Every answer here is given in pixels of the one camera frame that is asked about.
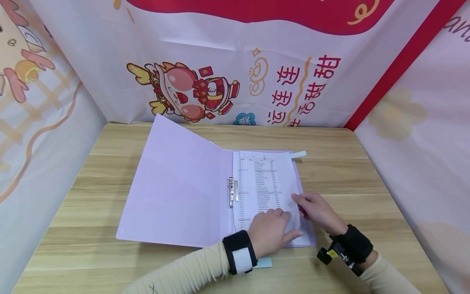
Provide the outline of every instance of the yellow sticker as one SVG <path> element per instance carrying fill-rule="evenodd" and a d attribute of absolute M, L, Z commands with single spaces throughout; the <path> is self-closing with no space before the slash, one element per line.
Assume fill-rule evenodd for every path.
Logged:
<path fill-rule="evenodd" d="M 330 251 L 328 251 L 327 254 L 328 254 L 329 256 L 331 256 L 331 258 L 336 258 L 336 257 L 338 257 L 338 254 L 337 254 L 333 249 L 330 250 Z"/>

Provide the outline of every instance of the purple folder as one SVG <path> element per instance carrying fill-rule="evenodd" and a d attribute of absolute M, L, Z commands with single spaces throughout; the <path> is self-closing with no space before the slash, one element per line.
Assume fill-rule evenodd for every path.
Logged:
<path fill-rule="evenodd" d="M 298 189 L 302 185 L 295 161 Z M 234 233 L 227 181 L 233 150 L 225 150 L 156 115 L 116 238 L 190 247 L 213 245 Z M 311 225 L 305 226 L 315 246 Z"/>

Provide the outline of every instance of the cloth backdrop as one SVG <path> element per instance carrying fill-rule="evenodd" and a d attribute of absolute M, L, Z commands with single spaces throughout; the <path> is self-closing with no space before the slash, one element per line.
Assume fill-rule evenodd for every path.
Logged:
<path fill-rule="evenodd" d="M 110 121 L 328 127 L 438 2 L 31 0 Z"/>
<path fill-rule="evenodd" d="M 106 123 L 28 0 L 0 0 L 0 294 L 9 294 Z"/>
<path fill-rule="evenodd" d="M 467 2 L 356 130 L 453 294 L 470 293 L 469 48 Z"/>

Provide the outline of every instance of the red border stripe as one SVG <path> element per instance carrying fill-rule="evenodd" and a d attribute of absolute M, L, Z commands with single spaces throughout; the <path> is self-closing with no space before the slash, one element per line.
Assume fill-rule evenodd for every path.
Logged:
<path fill-rule="evenodd" d="M 437 3 L 379 82 L 345 124 L 345 128 L 354 131 L 358 127 L 464 3 L 465 0 L 440 0 Z"/>

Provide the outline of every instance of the table surface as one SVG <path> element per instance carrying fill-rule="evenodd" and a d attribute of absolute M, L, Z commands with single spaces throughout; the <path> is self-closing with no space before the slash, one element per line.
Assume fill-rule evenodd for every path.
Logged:
<path fill-rule="evenodd" d="M 151 124 L 105 126 L 13 293 L 119 293 L 145 273 L 194 248 L 116 240 L 115 234 Z M 423 293 L 447 293 L 356 135 L 340 128 L 184 125 L 226 149 L 306 150 L 297 160 L 304 191 L 322 194 L 338 214 Z M 273 267 L 210 284 L 203 293 L 369 293 L 318 247 L 283 249 Z"/>

